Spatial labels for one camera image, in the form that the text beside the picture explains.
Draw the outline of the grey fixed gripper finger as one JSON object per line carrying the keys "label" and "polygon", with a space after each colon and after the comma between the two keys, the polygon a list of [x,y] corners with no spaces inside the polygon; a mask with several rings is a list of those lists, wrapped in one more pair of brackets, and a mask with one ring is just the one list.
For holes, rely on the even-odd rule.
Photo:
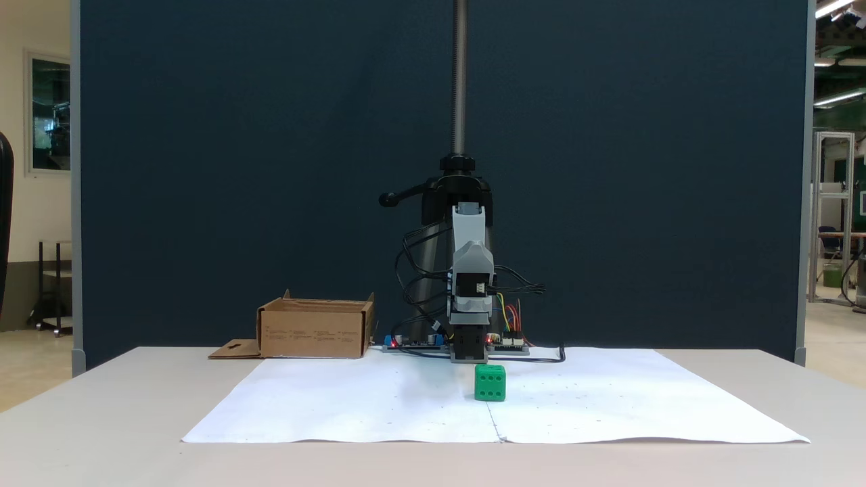
{"label": "grey fixed gripper finger", "polygon": [[482,241],[467,241],[453,253],[454,274],[483,274],[491,278],[494,267],[494,256]]}

